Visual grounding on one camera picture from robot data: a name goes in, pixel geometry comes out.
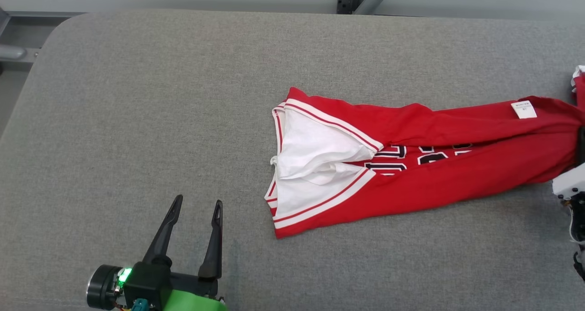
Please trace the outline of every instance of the white clothing tag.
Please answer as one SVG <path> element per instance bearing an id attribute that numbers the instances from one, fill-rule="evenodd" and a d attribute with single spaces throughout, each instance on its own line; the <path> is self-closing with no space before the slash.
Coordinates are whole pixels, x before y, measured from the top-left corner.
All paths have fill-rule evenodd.
<path id="1" fill-rule="evenodd" d="M 536 111 L 530 101 L 522 101 L 510 104 L 520 119 L 537 117 Z"/>

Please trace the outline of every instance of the green led light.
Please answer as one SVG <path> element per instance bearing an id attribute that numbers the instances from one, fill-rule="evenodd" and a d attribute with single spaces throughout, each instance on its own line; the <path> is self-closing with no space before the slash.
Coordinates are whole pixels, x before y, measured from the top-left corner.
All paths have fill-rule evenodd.
<path id="1" fill-rule="evenodd" d="M 124 269 L 124 271 L 122 272 L 120 277 L 117 278 L 117 280 L 120 282 L 120 284 L 123 284 L 126 282 L 126 280 L 128 279 L 128 276 L 130 275 L 130 272 L 132 272 L 132 268 Z"/>

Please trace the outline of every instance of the red stripe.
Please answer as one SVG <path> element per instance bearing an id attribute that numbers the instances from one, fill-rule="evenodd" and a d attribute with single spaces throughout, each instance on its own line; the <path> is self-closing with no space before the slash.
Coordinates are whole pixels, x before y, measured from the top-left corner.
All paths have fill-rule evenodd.
<path id="1" fill-rule="evenodd" d="M 274 110 L 276 114 L 276 122 L 278 123 L 278 136 L 280 136 L 280 148 L 278 148 L 278 152 L 282 152 L 282 128 L 280 128 L 280 117 L 278 117 L 278 112 Z"/>
<path id="2" fill-rule="evenodd" d="M 365 140 L 363 137 L 361 137 L 359 134 L 357 134 L 357 133 L 353 132 L 353 131 L 352 131 L 352 130 L 350 130 L 350 129 L 347 129 L 347 127 L 345 127 L 345 126 L 343 126 L 343 125 L 340 125 L 340 124 L 338 124 L 338 123 L 336 123 L 336 122 L 327 121 L 327 120 L 325 120 L 325 119 L 322 119 L 322 118 L 320 118 L 320 117 L 317 117 L 317 116 L 316 116 L 316 115 L 314 115 L 313 113 L 310 113 L 309 111 L 307 111 L 307 110 L 303 109 L 302 107 L 298 107 L 298 106 L 296 106 L 296 105 L 294 105 L 294 104 L 289 104 L 289 103 L 287 103 L 287 107 L 296 107 L 297 109 L 299 109 L 299 110 L 301 110 L 301 111 L 303 111 L 303 112 L 305 112 L 305 113 L 308 113 L 308 114 L 312 115 L 312 116 L 313 116 L 313 117 L 315 117 L 316 119 L 319 119 L 319 120 L 321 120 L 321 121 L 323 121 L 323 122 L 326 122 L 326 123 L 330 123 L 331 125 L 336 125 L 336 126 L 339 126 L 339 127 L 343 128 L 343 129 L 347 130 L 348 132 L 351 132 L 351 133 L 355 134 L 355 136 L 357 136 L 359 139 L 363 140 L 363 141 L 364 141 L 364 143 L 366 143 L 366 144 L 370 145 L 372 148 L 375 148 L 376 150 L 380 150 L 380 149 L 378 149 L 378 148 L 376 147 L 376 145 L 374 145 L 374 144 L 372 144 L 372 143 L 368 142 L 368 141 L 367 141 L 367 140 Z"/>
<path id="3" fill-rule="evenodd" d="M 365 171 L 363 171 L 359 176 L 357 176 L 357 178 L 355 180 L 353 180 L 353 182 L 351 182 L 351 184 L 349 184 L 345 189 L 341 190 L 341 192 L 339 192 L 338 194 L 335 194 L 333 197 L 330 197 L 329 199 L 327 199 L 326 201 L 323 201 L 320 204 L 316 204 L 313 207 L 307 208 L 303 211 L 299 211 L 298 213 L 294 214 L 294 215 L 290 215 L 290 216 L 286 216 L 286 217 L 282 217 L 282 219 L 277 219 L 274 220 L 274 222 L 280 222 L 280 221 L 284 221 L 287 219 L 290 219 L 291 217 L 295 217 L 298 215 L 301 215 L 302 213 L 306 213 L 307 211 L 310 211 L 311 209 L 314 209 L 316 207 L 319 207 L 320 205 L 323 205 L 325 203 L 328 203 L 331 200 L 334 200 L 336 197 L 339 197 L 340 194 L 342 194 L 343 192 L 347 191 L 349 188 L 351 188 L 351 186 L 353 186 L 353 184 L 355 184 L 357 182 L 357 180 L 359 180 L 362 176 L 364 176 L 364 174 L 366 174 L 366 172 L 368 171 L 368 169 L 366 169 Z"/>
<path id="4" fill-rule="evenodd" d="M 272 192 L 274 191 L 274 188 L 276 188 L 276 182 L 272 183 L 272 188 L 270 188 L 270 192 L 268 192 L 268 196 L 272 196 Z"/>

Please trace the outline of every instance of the red fabric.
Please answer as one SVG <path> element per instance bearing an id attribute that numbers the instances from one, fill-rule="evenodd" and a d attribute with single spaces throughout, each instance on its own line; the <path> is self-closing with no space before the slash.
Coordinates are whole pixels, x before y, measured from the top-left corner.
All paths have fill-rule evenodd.
<path id="1" fill-rule="evenodd" d="M 579 92 L 585 80 L 579 79 Z M 408 213 L 489 196 L 521 184 L 546 182 L 574 163 L 577 130 L 585 114 L 560 100 L 527 97 L 537 118 L 519 119 L 508 101 L 432 111 L 420 104 L 406 107 L 351 105 L 341 100 L 309 97 L 291 88 L 288 98 L 302 101 L 348 122 L 395 152 L 407 146 L 407 169 L 393 176 L 377 174 L 341 204 L 288 227 L 276 229 L 277 238 L 305 230 L 367 217 Z M 452 145 L 474 144 L 471 152 L 455 156 Z M 418 165 L 424 155 L 418 146 L 435 146 L 447 159 Z"/>

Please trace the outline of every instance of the red jersey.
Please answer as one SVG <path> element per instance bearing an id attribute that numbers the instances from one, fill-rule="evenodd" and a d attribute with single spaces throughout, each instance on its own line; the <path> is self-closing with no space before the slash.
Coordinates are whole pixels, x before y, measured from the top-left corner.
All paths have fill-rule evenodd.
<path id="1" fill-rule="evenodd" d="M 535 117 L 520 119 L 518 101 L 432 111 L 351 105 L 291 88 L 272 111 L 278 149 L 265 199 L 277 238 L 556 177 L 574 163 L 585 115 L 552 98 L 522 101 Z"/>

